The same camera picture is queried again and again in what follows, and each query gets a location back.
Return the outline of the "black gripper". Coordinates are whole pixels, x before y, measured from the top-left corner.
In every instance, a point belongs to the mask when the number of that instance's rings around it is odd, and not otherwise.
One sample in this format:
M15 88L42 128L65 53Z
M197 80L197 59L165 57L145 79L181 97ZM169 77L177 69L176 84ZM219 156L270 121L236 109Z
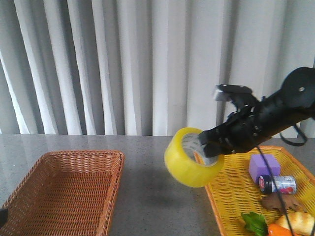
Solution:
M273 112L266 106L245 107L216 129L202 131L198 138L206 144L203 151L207 158L245 153L273 136L272 123Z

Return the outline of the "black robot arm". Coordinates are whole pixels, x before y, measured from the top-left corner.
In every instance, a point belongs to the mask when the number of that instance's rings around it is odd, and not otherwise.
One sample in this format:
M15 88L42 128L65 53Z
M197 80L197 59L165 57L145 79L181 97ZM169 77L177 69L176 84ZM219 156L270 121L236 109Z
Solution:
M246 86L221 84L217 101L230 101L236 107L226 122L203 131L198 138L206 157L245 153L289 127L315 117L315 70L293 70L281 88L260 101Z

